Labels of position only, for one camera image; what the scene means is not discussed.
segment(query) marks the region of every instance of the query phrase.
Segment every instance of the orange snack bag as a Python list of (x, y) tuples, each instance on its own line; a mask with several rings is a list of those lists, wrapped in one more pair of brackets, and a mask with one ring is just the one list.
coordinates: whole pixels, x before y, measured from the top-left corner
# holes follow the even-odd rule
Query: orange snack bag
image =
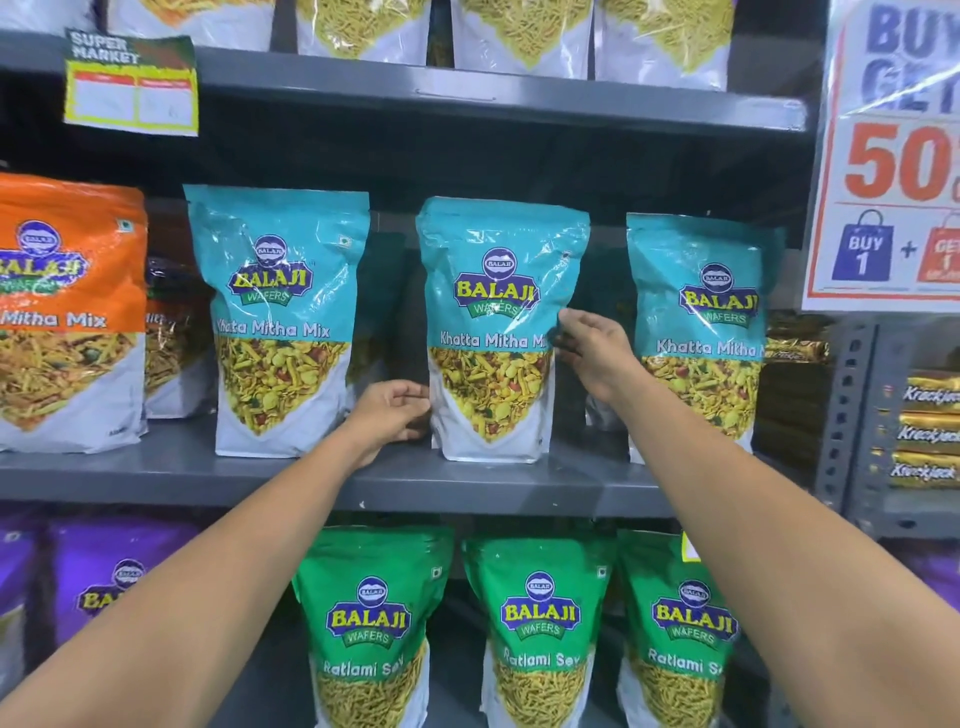
[(143, 195), (0, 174), (0, 450), (139, 440)]

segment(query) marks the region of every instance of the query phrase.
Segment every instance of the promotional sign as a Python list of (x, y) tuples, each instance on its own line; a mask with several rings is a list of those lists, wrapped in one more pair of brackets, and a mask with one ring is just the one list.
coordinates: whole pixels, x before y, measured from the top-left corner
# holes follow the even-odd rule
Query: promotional sign
[(197, 61), (189, 37), (66, 32), (63, 121), (98, 129), (196, 136)]
[(803, 309), (960, 312), (960, 4), (833, 0)]

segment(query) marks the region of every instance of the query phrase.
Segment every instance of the red shopping bag icon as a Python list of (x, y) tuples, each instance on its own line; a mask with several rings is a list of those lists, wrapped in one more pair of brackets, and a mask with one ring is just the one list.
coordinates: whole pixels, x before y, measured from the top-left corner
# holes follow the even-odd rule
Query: red shopping bag icon
[(960, 283), (960, 228), (948, 228), (952, 212), (941, 228), (933, 228), (920, 262), (920, 283)]

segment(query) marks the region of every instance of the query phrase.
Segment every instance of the teal snack bag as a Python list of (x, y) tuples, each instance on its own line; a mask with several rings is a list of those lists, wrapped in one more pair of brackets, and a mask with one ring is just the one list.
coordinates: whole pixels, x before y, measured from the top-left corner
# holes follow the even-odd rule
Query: teal snack bag
[(444, 457), (532, 463), (550, 449), (549, 330), (576, 286), (585, 212), (496, 200), (427, 200), (431, 424)]
[[(783, 233), (727, 220), (627, 215), (634, 351), (687, 405), (750, 452), (766, 298)], [(631, 460), (643, 462), (634, 443)]]
[(616, 693), (630, 728), (709, 728), (720, 714), (724, 669), (740, 625), (681, 537), (617, 533), (629, 635)]
[(217, 454), (302, 455), (347, 406), (368, 195), (183, 190), (195, 257), (216, 292)]
[(310, 631), (318, 728), (420, 728), (430, 685), (427, 618), (453, 558), (443, 527), (335, 526), (294, 577)]
[(480, 710), (490, 728), (576, 728), (615, 542), (475, 538), (467, 579), (490, 620)]

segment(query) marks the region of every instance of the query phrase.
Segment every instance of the right hand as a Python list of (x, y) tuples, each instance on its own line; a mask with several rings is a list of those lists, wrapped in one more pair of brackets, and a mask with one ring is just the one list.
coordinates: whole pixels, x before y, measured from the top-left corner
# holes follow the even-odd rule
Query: right hand
[(573, 367), (588, 392), (612, 404), (616, 385), (640, 366), (623, 327), (576, 308), (563, 309), (560, 324), (564, 331), (556, 342), (557, 356)]

